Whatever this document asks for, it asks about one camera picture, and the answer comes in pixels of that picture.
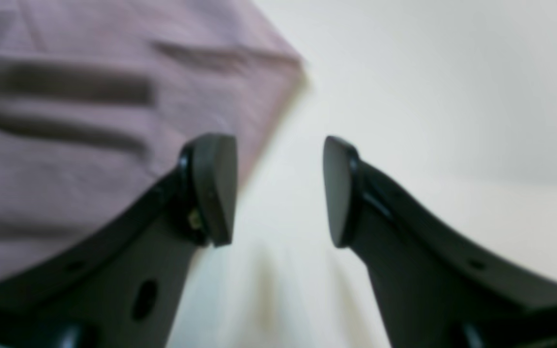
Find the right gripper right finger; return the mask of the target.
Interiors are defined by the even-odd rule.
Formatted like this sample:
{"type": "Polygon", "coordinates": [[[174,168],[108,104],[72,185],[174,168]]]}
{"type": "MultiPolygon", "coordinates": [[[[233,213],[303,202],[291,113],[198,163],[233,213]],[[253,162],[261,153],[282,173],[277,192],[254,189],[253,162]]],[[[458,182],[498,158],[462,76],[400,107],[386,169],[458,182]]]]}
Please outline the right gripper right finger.
{"type": "Polygon", "coordinates": [[[332,243],[365,265],[393,348],[557,348],[557,282],[454,231],[340,137],[323,184],[332,243]]]}

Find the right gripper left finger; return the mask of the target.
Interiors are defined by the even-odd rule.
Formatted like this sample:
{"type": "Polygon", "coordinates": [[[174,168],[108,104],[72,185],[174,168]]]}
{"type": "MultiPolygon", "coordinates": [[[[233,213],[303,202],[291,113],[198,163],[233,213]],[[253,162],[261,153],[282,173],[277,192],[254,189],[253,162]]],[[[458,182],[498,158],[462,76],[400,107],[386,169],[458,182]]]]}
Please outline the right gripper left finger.
{"type": "Polygon", "coordinates": [[[0,282],[0,348],[163,348],[195,252],[232,242],[235,136],[207,133],[121,216],[0,282]]]}

